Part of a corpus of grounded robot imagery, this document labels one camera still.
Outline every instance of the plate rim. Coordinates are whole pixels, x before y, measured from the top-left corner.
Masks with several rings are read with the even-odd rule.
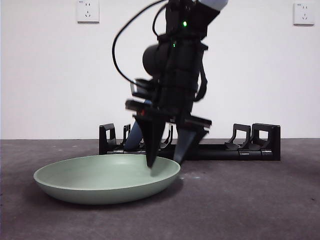
[[[61,162],[64,162],[64,161],[69,161],[69,160],[74,160],[74,159],[85,159],[85,158],[90,158],[90,157],[102,157],[102,156],[146,156],[146,155],[141,155],[141,154],[104,154],[104,155],[90,155],[90,156],[80,156],[80,157],[74,157],[74,158],[69,158],[69,159],[65,159],[65,160],[61,160],[61,161],[56,161],[56,162],[53,162],[53,163],[50,163],[48,165],[45,165],[41,168],[39,168],[38,170],[36,170],[33,174],[33,179],[38,183],[38,184],[41,184],[43,186],[46,186],[46,187],[50,187],[50,188],[55,188],[55,189],[61,189],[61,190],[73,190],[73,191],[111,191],[111,190],[124,190],[124,189],[131,189],[131,188],[136,188],[136,187],[143,187],[143,186],[147,186],[147,185],[151,185],[151,184],[155,184],[155,183],[158,183],[158,182],[161,182],[161,181],[164,181],[164,180],[167,180],[167,179],[170,179],[174,176],[176,176],[180,170],[181,170],[181,166],[179,165],[179,163],[177,163],[176,161],[173,161],[169,158],[165,158],[165,157],[161,157],[161,156],[157,156],[157,158],[160,158],[160,159],[165,159],[165,160],[169,160],[170,162],[173,162],[176,166],[177,166],[177,170],[174,172],[174,174],[170,175],[169,177],[163,177],[163,178],[160,178],[156,181],[153,181],[153,182],[148,182],[148,183],[145,183],[145,184],[138,184],[138,185],[131,185],[131,186],[126,186],[126,187],[113,187],[113,188],[90,188],[90,189],[85,189],[85,188],[75,188],[75,187],[65,187],[65,186],[58,186],[58,185],[54,185],[54,184],[49,184],[49,183],[46,183],[42,180],[40,180],[38,177],[37,177],[37,174],[44,168],[47,168],[51,165],[54,165],[54,164],[57,164],[57,163],[61,163]]]

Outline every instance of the white wall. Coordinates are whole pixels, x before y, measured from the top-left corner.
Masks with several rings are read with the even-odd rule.
[[[91,139],[100,124],[132,123],[130,86],[111,56],[119,28],[149,0],[100,0],[100,24],[76,23],[76,0],[1,1],[1,138]],[[281,125],[282,137],[320,138],[320,2],[316,25],[293,26],[293,0],[230,0],[209,26],[207,95],[193,113],[212,119],[209,138],[233,123]],[[148,77],[145,48],[155,9],[118,42],[132,78]],[[163,15],[157,29],[164,30]]]

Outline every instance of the black cable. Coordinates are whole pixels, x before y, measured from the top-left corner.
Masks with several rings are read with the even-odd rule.
[[[159,35],[158,35],[158,33],[156,32],[156,29],[155,29],[155,27],[156,27],[156,21],[157,21],[157,18],[158,18],[158,16],[159,16],[159,14],[167,7],[167,5],[168,5],[168,3],[165,4],[165,5],[163,5],[163,6],[159,9],[159,11],[156,13],[156,15],[154,16],[154,19],[153,19],[152,31],[153,31],[153,33],[154,33],[157,37],[158,37]]]
[[[121,35],[121,33],[139,16],[141,15],[145,10],[151,8],[152,6],[156,5],[156,4],[159,4],[159,3],[162,3],[164,1],[167,1],[167,0],[158,0],[158,1],[155,1],[154,3],[151,3],[150,5],[146,6],[145,8],[143,8],[140,12],[138,12],[135,16],[133,16],[121,29],[120,31],[117,33],[117,35],[115,36],[114,40],[113,40],[113,44],[112,44],[112,59],[113,59],[113,64],[116,68],[116,70],[122,75],[122,77],[124,77],[126,80],[128,80],[130,83],[134,84],[134,85],[137,85],[138,87],[141,87],[141,88],[146,88],[146,86],[143,86],[143,85],[140,85],[140,84],[137,84],[136,82],[134,82],[133,80],[129,79],[126,75],[123,74],[123,72],[120,70],[120,68],[118,67],[118,64],[117,64],[117,60],[116,60],[116,54],[115,54],[115,48],[116,48],[116,43],[117,43],[117,40],[119,38],[119,36]]]

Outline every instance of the blue object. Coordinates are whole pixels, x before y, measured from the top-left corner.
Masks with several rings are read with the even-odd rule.
[[[151,104],[151,101],[145,100],[144,103]],[[139,144],[140,144],[142,138],[143,137],[142,137],[141,129],[140,129],[138,123],[135,121],[133,124],[133,127],[128,135],[128,138],[126,139],[126,142],[123,146],[123,150],[125,152],[137,150],[137,148],[139,148]]]

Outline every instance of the white wall outlet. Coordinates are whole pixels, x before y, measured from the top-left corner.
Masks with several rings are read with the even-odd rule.
[[[76,19],[78,23],[99,23],[99,0],[77,0]]]
[[[314,25],[315,13],[313,2],[296,2],[294,3],[293,13],[294,25]]]

